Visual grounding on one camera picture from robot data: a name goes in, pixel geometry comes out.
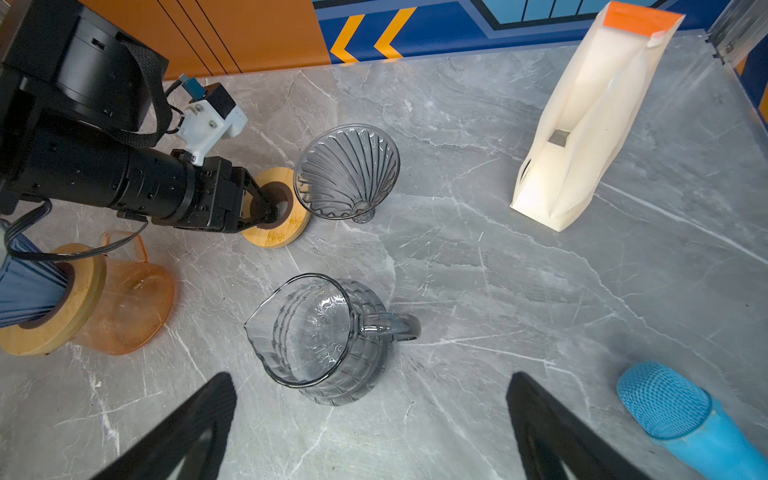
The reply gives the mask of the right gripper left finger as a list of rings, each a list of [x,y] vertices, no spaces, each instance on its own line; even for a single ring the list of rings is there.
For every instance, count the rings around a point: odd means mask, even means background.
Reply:
[[[97,479],[216,479],[237,404],[231,375],[219,372]]]

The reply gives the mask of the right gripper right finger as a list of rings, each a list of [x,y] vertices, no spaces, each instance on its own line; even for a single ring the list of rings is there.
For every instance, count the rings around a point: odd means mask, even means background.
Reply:
[[[529,374],[513,374],[506,401],[528,479],[645,479]]]

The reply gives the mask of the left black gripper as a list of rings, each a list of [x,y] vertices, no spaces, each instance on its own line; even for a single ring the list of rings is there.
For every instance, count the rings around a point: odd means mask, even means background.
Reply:
[[[277,203],[247,169],[220,156],[208,157],[202,166],[195,167],[158,150],[152,155],[161,180],[155,198],[169,212],[154,214],[154,224],[236,233],[277,220]]]

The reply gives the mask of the grey glass dripper cone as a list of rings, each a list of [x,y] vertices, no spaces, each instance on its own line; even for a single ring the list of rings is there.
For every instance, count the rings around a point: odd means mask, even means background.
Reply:
[[[363,224],[393,190],[400,167],[398,148],[385,131],[367,124],[341,125],[301,152],[294,191],[316,217]]]

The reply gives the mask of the blue glass dripper cone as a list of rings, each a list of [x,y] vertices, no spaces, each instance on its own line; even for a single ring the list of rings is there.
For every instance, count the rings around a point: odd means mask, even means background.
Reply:
[[[67,274],[50,262],[22,261],[6,251],[4,234],[10,227],[1,220],[1,327],[45,317],[67,292]]]

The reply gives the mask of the coffee filter box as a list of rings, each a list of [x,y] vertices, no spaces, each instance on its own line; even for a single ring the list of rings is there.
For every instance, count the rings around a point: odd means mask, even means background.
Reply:
[[[585,211],[684,18],[618,1],[598,13],[542,112],[513,210],[557,232]]]

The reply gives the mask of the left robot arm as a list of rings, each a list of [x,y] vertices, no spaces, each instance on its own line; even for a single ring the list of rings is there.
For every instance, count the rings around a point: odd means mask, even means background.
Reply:
[[[212,154],[246,117],[219,83],[167,60],[77,1],[15,1],[1,23],[1,210],[103,207],[138,221],[234,233],[277,219],[249,172]]]

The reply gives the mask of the grey glass mug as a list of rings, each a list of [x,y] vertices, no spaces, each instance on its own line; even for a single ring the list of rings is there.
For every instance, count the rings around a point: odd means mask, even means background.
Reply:
[[[244,329],[272,380],[327,406],[367,395],[383,375],[394,344],[421,335],[415,316],[387,311],[366,285],[321,273],[285,282]]]

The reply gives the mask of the orange glass carafe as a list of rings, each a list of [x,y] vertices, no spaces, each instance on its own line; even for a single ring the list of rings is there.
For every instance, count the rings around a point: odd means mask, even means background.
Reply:
[[[150,341],[166,322],[174,302],[170,272],[149,261],[143,239],[105,256],[106,280],[88,320],[72,342],[104,354],[129,354]]]

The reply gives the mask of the blue cylinder tool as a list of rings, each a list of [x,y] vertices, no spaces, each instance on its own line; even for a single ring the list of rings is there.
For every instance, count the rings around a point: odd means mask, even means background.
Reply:
[[[722,404],[675,370],[644,362],[626,370],[617,394],[651,440],[707,479],[765,479],[767,458]]]

